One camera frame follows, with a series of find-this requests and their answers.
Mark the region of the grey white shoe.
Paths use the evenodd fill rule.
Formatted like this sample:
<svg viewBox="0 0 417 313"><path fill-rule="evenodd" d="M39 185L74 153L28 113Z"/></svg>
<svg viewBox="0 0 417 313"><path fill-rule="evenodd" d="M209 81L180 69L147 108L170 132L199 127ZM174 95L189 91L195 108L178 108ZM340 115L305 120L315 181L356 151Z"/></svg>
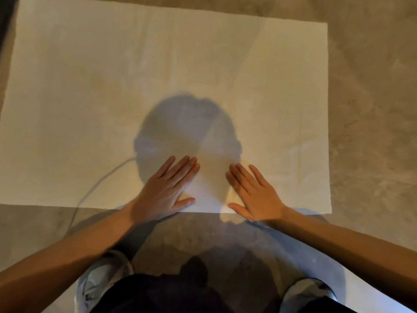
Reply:
<svg viewBox="0 0 417 313"><path fill-rule="evenodd" d="M298 313L306 305L321 298L338 302L334 291L322 280L302 278L285 291L278 313Z"/></svg>
<svg viewBox="0 0 417 313"><path fill-rule="evenodd" d="M133 273L133 266L124 253L108 251L77 280L75 313L91 313L108 289Z"/></svg>

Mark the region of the person's right hand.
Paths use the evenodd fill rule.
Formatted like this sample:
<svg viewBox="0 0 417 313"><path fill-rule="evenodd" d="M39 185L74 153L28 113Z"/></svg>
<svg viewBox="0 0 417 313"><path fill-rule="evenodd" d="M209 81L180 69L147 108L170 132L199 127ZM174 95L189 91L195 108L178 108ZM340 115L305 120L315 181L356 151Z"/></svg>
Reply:
<svg viewBox="0 0 417 313"><path fill-rule="evenodd" d="M247 192L230 173L230 166L226 173L226 179L242 201L242 206L250 211L255 221L284 220L294 213L293 209L284 205L273 186L270 189L253 188L252 192Z"/></svg>

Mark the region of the grey white right shoe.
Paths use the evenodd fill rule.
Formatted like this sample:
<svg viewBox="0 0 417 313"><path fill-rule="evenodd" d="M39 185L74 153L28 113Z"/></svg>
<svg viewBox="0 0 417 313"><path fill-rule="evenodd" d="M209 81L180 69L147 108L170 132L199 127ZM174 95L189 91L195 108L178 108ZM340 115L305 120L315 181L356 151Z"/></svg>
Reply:
<svg viewBox="0 0 417 313"><path fill-rule="evenodd" d="M322 280L302 278L285 291L278 313L298 313L306 305L321 298L338 302L334 291Z"/></svg>

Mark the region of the person's right forearm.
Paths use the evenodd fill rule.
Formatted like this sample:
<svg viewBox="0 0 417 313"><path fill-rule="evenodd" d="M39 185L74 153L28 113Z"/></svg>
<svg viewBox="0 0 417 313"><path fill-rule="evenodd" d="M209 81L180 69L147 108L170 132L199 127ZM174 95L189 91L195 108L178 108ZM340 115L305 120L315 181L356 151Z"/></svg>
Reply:
<svg viewBox="0 0 417 313"><path fill-rule="evenodd" d="M336 260L366 283L417 313L417 252L286 208L279 231Z"/></svg>

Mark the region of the grey white left shoe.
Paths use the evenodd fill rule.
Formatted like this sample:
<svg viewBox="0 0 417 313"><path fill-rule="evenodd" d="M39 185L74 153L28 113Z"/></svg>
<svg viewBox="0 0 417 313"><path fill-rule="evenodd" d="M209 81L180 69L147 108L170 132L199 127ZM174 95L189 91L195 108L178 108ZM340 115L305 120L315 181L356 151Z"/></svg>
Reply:
<svg viewBox="0 0 417 313"><path fill-rule="evenodd" d="M91 313L108 289L133 273L133 266L124 253L108 251L77 280L75 313Z"/></svg>

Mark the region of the large white cloth sheet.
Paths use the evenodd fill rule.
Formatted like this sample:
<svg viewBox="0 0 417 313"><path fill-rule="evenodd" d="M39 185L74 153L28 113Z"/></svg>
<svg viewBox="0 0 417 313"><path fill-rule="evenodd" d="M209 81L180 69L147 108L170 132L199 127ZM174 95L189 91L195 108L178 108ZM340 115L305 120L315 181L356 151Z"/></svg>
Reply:
<svg viewBox="0 0 417 313"><path fill-rule="evenodd" d="M189 212L232 212L229 164L331 212L327 25L98 0L20 0L0 204L112 209L196 157Z"/></svg>

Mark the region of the person's left hand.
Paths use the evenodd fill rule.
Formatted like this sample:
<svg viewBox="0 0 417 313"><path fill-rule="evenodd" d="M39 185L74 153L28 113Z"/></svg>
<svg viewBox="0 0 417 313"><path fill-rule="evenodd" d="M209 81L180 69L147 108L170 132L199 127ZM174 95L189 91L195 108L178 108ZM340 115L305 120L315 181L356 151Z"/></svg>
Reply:
<svg viewBox="0 0 417 313"><path fill-rule="evenodd" d="M191 157L185 156L174 163L171 179L153 179L152 175L138 196L123 207L122 210L129 215L134 224L159 220L179 212L174 210L174 204L178 200L183 200L180 196L195 177L186 186L176 186L176 173L189 159Z"/></svg>

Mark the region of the black trousers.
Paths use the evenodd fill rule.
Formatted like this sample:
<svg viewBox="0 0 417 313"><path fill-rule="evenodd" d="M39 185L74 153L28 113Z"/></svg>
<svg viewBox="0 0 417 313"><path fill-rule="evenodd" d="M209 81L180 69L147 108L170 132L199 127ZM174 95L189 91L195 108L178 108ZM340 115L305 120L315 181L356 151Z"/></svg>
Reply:
<svg viewBox="0 0 417 313"><path fill-rule="evenodd" d="M235 313L207 280L207 268L198 257L185 263L179 275L133 273L108 289L91 313ZM275 297L262 313L278 313L281 300ZM298 313L357 312L321 298Z"/></svg>

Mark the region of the person's left forearm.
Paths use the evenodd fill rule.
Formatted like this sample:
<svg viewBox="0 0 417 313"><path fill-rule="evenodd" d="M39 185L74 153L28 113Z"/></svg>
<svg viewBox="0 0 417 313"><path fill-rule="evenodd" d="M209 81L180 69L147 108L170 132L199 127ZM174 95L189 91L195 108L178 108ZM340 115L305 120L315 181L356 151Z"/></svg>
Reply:
<svg viewBox="0 0 417 313"><path fill-rule="evenodd" d="M133 225L125 207L0 272L0 313L42 313Z"/></svg>

